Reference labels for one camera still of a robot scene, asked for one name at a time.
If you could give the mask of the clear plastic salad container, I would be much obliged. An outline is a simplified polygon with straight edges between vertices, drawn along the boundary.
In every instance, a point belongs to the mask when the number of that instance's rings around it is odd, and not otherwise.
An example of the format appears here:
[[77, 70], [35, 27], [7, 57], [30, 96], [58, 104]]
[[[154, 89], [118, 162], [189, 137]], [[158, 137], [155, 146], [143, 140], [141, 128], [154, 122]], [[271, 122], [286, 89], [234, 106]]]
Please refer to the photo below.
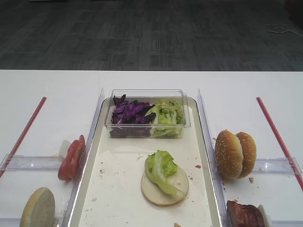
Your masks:
[[104, 123], [112, 138], [180, 138], [190, 127], [180, 89], [114, 89]]

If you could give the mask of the left red strip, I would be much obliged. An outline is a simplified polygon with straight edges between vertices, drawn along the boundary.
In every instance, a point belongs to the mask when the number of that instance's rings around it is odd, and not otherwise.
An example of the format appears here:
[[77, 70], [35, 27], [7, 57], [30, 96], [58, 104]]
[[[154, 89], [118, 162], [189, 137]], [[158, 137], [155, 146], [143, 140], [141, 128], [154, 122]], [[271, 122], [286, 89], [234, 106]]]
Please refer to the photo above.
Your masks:
[[8, 167], [9, 163], [11, 162], [12, 158], [14, 157], [17, 149], [19, 148], [19, 146], [21, 145], [24, 137], [26, 136], [28, 130], [30, 129], [32, 123], [34, 122], [35, 118], [37, 117], [37, 115], [39, 114], [41, 108], [43, 107], [45, 101], [47, 100], [47, 97], [42, 97], [40, 103], [38, 104], [38, 106], [36, 107], [35, 111], [33, 112], [31, 118], [29, 119], [28, 123], [26, 124], [24, 130], [22, 131], [21, 135], [19, 136], [17, 142], [15, 143], [14, 147], [12, 148], [11, 152], [7, 155], [7, 157], [5, 159], [3, 159], [1, 167], [0, 167], [0, 177], [3, 176], [3, 174], [6, 171], [6, 168]]

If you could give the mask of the clear tomato holder rail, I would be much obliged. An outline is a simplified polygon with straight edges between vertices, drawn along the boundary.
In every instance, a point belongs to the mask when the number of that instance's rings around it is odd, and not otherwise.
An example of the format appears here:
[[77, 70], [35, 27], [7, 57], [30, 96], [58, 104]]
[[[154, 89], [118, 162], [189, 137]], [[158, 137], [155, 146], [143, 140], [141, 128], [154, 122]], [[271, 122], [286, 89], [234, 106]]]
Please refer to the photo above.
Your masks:
[[62, 163], [62, 159], [59, 156], [23, 156], [15, 155], [10, 157], [7, 154], [1, 165], [1, 171], [57, 171], [59, 170]]

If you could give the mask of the front sesame bun top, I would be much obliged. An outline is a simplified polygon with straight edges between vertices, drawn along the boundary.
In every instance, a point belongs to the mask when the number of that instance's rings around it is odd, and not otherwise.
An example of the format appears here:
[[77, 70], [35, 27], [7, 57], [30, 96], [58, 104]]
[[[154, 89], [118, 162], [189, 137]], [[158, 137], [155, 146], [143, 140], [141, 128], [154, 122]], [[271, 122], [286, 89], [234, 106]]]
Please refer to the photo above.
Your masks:
[[218, 170], [228, 179], [237, 179], [242, 172], [243, 153], [238, 137], [229, 130], [221, 131], [215, 142]]

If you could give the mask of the green lettuce leaf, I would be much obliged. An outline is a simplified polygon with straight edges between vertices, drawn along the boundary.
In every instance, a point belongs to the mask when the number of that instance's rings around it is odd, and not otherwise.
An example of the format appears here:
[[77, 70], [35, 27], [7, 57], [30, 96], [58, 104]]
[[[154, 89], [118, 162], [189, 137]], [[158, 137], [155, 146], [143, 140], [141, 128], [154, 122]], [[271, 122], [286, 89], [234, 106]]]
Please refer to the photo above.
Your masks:
[[176, 197], [185, 193], [168, 181], [168, 177], [177, 172], [178, 165], [174, 163], [174, 158], [168, 151], [157, 150], [148, 155], [145, 160], [144, 169], [148, 179], [158, 185], [160, 190], [168, 195]]

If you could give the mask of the right red strip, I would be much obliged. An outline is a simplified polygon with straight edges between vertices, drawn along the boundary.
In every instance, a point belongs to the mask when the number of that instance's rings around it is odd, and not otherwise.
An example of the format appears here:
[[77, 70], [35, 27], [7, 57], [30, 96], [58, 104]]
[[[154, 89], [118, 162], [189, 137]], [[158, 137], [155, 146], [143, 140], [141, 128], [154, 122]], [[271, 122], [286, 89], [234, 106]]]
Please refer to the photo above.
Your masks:
[[284, 156], [288, 160], [289, 165], [292, 168], [293, 173], [294, 173], [294, 175], [297, 179], [297, 182], [299, 183], [301, 189], [303, 189], [303, 178], [302, 178], [301, 173], [299, 172], [299, 168], [298, 168], [299, 166], [297, 164], [295, 164], [294, 158], [291, 157], [291, 154], [289, 153], [282, 137], [280, 136], [280, 134], [279, 134], [272, 118], [270, 117], [270, 114], [268, 113], [263, 101], [261, 100], [260, 97], [256, 97], [256, 100], [257, 100], [257, 102], [258, 102], [258, 104], [259, 104], [259, 106], [260, 106], [260, 108], [261, 108], [261, 110], [262, 110], [262, 112], [263, 112], [263, 114], [264, 114], [264, 116], [265, 116], [265, 118], [266, 118], [266, 120], [267, 120], [267, 122], [268, 122], [268, 124], [269, 124], [269, 126], [270, 126], [278, 144], [279, 144], [279, 146], [280, 146], [280, 148], [282, 149]]

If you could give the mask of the sesame bun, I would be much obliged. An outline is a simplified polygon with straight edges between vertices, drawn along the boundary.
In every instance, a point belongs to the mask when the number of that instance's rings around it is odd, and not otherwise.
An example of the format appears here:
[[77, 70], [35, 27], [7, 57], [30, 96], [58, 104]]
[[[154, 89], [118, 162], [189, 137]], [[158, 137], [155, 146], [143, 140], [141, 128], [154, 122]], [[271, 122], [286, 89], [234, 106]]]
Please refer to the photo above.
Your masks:
[[242, 172], [243, 153], [238, 137], [229, 130], [221, 131], [215, 142], [218, 170], [228, 179], [237, 179]]
[[238, 178], [244, 178], [248, 176], [255, 165], [257, 157], [257, 147], [254, 139], [245, 132], [239, 132], [236, 134], [240, 140], [243, 153], [242, 172]]

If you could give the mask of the green lettuce pile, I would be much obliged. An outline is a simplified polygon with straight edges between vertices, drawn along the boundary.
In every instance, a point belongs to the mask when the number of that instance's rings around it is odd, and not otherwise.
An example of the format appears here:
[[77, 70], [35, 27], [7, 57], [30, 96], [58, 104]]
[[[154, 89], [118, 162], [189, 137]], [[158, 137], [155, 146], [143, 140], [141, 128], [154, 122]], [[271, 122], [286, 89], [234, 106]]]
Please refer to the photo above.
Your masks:
[[183, 107], [177, 101], [164, 102], [158, 99], [155, 106], [151, 108], [145, 116], [152, 113], [156, 117], [152, 120], [154, 125], [166, 125], [166, 127], [155, 127], [151, 129], [151, 134], [154, 137], [177, 138], [182, 134], [182, 128], [178, 125], [184, 124]]

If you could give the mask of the white patty pusher block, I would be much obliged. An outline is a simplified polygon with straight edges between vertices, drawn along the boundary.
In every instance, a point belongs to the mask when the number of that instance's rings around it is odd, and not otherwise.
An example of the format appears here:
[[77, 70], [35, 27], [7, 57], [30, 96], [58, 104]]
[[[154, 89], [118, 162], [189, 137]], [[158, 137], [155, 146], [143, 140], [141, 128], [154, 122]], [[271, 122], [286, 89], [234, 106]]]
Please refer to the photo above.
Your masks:
[[262, 204], [258, 206], [258, 209], [260, 210], [263, 218], [263, 222], [265, 227], [273, 227], [273, 222], [270, 218], [270, 216], [266, 213], [265, 208]]

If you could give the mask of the red strip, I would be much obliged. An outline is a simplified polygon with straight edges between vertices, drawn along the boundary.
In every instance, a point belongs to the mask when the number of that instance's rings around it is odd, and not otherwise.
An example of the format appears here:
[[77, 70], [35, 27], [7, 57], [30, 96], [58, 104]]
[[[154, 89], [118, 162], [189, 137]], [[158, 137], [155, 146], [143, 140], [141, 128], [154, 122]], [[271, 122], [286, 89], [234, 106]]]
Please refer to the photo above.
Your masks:
[[279, 144], [279, 146], [280, 146], [280, 148], [282, 149], [284, 156], [288, 160], [289, 165], [292, 168], [293, 173], [294, 173], [294, 175], [297, 179], [297, 182], [299, 183], [301, 189], [303, 189], [303, 178], [302, 178], [301, 173], [299, 172], [299, 168], [298, 168], [299, 166], [297, 164], [295, 164], [294, 158], [291, 157], [291, 154], [289, 153], [282, 137], [280, 136], [280, 134], [279, 134], [272, 118], [270, 117], [270, 114], [268, 113], [263, 101], [261, 100], [260, 97], [256, 97], [256, 100], [257, 100], [257, 102], [258, 102], [258, 104], [259, 104], [259, 106], [260, 106], [260, 108], [261, 108], [261, 110], [262, 110], [262, 112], [263, 112], [263, 114], [264, 114], [264, 116], [265, 116], [265, 118], [266, 118], [266, 120], [267, 120], [267, 122], [268, 122], [268, 124], [269, 124], [269, 126], [270, 126], [278, 144]]
[[26, 136], [28, 130], [30, 129], [32, 123], [34, 122], [35, 118], [37, 117], [37, 115], [39, 114], [41, 108], [43, 107], [45, 101], [47, 100], [47, 97], [42, 97], [40, 103], [38, 104], [38, 106], [36, 107], [35, 111], [33, 112], [31, 118], [29, 119], [28, 123], [26, 124], [24, 130], [22, 131], [21, 135], [19, 136], [17, 142], [15, 143], [14, 147], [12, 148], [11, 152], [7, 155], [7, 157], [5, 159], [3, 159], [1, 167], [0, 167], [0, 177], [3, 176], [3, 174], [6, 171], [6, 168], [8, 167], [9, 163], [11, 162], [12, 158], [14, 157], [17, 149], [19, 148], [19, 146], [21, 145], [24, 137]]

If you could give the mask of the right clear acrylic divider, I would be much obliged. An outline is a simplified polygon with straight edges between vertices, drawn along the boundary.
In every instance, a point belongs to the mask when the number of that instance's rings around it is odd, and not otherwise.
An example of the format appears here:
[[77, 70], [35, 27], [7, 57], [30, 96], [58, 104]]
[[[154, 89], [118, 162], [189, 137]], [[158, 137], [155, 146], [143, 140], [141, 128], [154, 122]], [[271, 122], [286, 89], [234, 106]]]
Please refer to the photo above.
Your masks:
[[198, 108], [200, 114], [200, 121], [202, 124], [202, 130], [204, 134], [207, 162], [211, 176], [211, 183], [214, 192], [215, 206], [217, 210], [219, 224], [221, 227], [230, 227], [231, 224], [227, 212], [226, 201], [224, 199], [223, 185], [221, 182], [220, 173], [217, 170], [217, 163], [216, 163], [214, 146], [213, 146], [213, 138], [211, 135], [210, 125], [206, 115], [204, 100], [200, 90], [198, 90], [197, 93], [197, 102], [198, 102]]

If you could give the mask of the tomato slice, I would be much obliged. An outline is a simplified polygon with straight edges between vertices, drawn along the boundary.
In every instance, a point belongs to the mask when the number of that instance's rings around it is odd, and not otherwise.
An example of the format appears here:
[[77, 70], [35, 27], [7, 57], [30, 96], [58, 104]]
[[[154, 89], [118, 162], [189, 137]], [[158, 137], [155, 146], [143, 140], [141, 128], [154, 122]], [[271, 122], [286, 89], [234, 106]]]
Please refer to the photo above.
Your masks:
[[78, 169], [80, 166], [80, 158], [82, 156], [82, 153], [85, 149], [85, 138], [83, 135], [80, 135], [78, 139], [78, 145], [77, 145], [77, 151], [75, 153], [75, 160], [76, 160], [76, 168]]
[[68, 148], [67, 157], [59, 168], [59, 180], [70, 181], [71, 179], [76, 177], [81, 154], [81, 144], [78, 140], [75, 140]]

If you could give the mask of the white tomato pusher block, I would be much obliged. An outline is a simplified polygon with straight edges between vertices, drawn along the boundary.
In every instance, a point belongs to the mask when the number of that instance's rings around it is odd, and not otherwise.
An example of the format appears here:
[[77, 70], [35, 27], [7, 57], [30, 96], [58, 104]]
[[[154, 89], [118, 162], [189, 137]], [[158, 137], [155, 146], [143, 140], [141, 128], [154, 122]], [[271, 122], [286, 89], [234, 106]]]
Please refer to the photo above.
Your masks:
[[52, 157], [59, 157], [60, 159], [64, 160], [68, 153], [68, 148], [70, 147], [71, 143], [67, 140], [63, 140], [61, 143], [61, 146], [59, 148], [59, 151], [53, 155]]

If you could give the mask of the upright bun base left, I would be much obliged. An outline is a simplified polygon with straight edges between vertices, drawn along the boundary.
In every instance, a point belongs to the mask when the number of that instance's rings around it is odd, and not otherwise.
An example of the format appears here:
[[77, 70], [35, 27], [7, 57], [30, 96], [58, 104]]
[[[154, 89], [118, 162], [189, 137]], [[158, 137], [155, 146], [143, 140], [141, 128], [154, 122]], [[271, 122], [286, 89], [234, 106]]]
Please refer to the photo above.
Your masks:
[[51, 190], [41, 187], [28, 199], [20, 220], [20, 227], [52, 227], [55, 216], [55, 200]]

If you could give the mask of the clear patty holder rail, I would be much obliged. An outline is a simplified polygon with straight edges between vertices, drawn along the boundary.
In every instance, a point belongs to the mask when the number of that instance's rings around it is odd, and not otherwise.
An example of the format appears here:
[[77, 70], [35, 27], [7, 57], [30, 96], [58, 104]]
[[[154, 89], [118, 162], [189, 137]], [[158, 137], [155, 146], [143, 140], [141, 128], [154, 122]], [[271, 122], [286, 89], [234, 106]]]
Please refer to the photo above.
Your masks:
[[273, 220], [269, 215], [267, 217], [271, 227], [303, 227], [302, 220]]

